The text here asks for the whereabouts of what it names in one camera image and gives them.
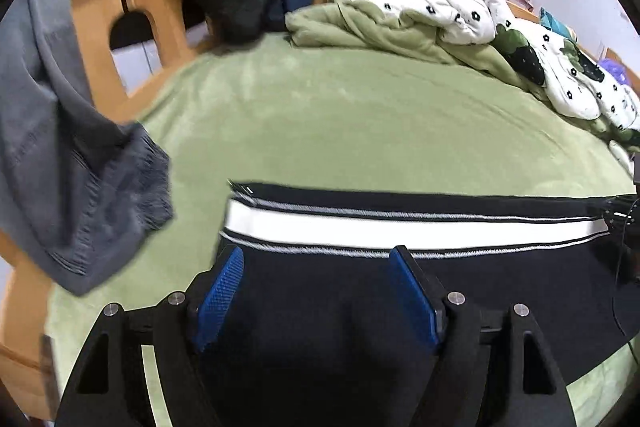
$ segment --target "gray cloth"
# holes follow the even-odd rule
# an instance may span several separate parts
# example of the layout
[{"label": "gray cloth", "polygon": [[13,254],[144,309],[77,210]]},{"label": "gray cloth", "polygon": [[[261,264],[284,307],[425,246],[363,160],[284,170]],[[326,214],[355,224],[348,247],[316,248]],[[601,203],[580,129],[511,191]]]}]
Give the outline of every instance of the gray cloth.
[{"label": "gray cloth", "polygon": [[169,158],[95,110],[71,0],[15,0],[0,42],[0,229],[82,295],[172,217]]}]

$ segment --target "cable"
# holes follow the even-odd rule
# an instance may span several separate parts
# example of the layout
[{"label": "cable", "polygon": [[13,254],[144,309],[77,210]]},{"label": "cable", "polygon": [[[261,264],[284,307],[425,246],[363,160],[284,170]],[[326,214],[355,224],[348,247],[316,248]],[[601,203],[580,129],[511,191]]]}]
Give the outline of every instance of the cable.
[{"label": "cable", "polygon": [[640,366],[640,362],[638,361],[638,357],[636,357],[636,352],[634,351],[634,347],[631,345],[631,340],[626,339],[627,337],[626,337],[625,328],[622,327],[622,324],[620,324],[620,321],[618,320],[618,315],[616,313],[616,293],[618,291],[618,279],[620,277],[620,267],[622,265],[622,256],[624,255],[624,251],[625,251],[625,230],[626,230],[626,226],[629,223],[629,217],[631,216],[633,207],[636,203],[638,203],[639,200],[640,200],[640,197],[636,198],[634,202],[631,203],[628,213],[626,213],[625,224],[622,226],[622,238],[620,239],[620,253],[618,254],[618,265],[616,266],[616,277],[613,282],[613,295],[611,296],[611,311],[613,313],[613,320],[615,320],[616,326],[620,330],[620,333],[622,333],[622,336],[625,337],[626,345],[629,346],[629,350],[631,351],[631,356],[634,357],[634,361],[636,362],[637,366]]}]

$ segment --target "white stripe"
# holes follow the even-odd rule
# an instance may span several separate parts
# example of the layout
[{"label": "white stripe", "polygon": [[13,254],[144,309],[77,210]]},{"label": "white stripe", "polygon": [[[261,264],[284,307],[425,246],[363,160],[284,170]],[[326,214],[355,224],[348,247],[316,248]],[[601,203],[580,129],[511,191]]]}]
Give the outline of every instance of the white stripe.
[{"label": "white stripe", "polygon": [[[527,245],[526,247],[513,247],[513,248],[492,248],[486,250],[465,250],[465,251],[453,251],[453,252],[429,252],[429,253],[414,253],[413,256],[416,259],[461,259],[464,257],[479,257],[481,255],[499,255],[503,253],[522,253],[532,250],[558,250],[559,248],[574,247],[575,245],[582,245],[588,243],[593,239],[607,235],[608,232],[597,233],[591,237],[585,237],[583,239],[577,239],[569,243],[562,243],[562,245]],[[257,243],[255,241],[247,241],[240,239],[239,237],[232,237],[228,233],[220,232],[220,235],[225,239],[240,245],[241,247],[254,248],[254,250],[270,251],[274,253],[287,253],[287,254],[313,254],[313,255],[342,255],[345,257],[367,257],[367,258],[381,258],[389,257],[388,252],[380,252],[375,250],[344,250],[341,248],[327,248],[327,247],[283,247],[280,245],[267,245],[265,243]]]},{"label": "white stripe", "polygon": [[225,228],[270,243],[390,250],[463,250],[576,241],[608,228],[603,219],[566,223],[379,221],[287,214],[230,200]]},{"label": "white stripe", "polygon": [[263,200],[261,198],[253,198],[242,194],[242,192],[234,192],[238,198],[248,201],[251,206],[261,204],[276,208],[277,210],[292,210],[306,212],[309,214],[343,214],[345,216],[357,217],[397,217],[399,219],[471,219],[473,221],[594,221],[590,216],[577,217],[526,217],[526,216],[485,216],[484,214],[443,214],[434,212],[398,212],[396,210],[360,210],[357,208],[338,208],[334,206],[313,206],[311,204],[293,204],[278,203],[277,201]]}]

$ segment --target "black gripper frame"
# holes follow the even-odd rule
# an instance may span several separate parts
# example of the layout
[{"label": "black gripper frame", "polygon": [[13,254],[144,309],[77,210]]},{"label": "black gripper frame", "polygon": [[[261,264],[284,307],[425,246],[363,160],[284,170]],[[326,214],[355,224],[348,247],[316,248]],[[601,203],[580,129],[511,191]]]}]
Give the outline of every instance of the black gripper frame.
[{"label": "black gripper frame", "polygon": [[100,312],[67,382],[56,427],[156,427],[142,346],[154,346],[164,401],[174,427],[221,427],[191,348],[194,317],[234,247],[198,274],[186,292],[156,306]]},{"label": "black gripper frame", "polygon": [[468,296],[454,304],[405,247],[396,250],[436,314],[444,308],[446,315],[444,342],[411,427],[575,427],[566,385],[530,311],[491,311]]}]

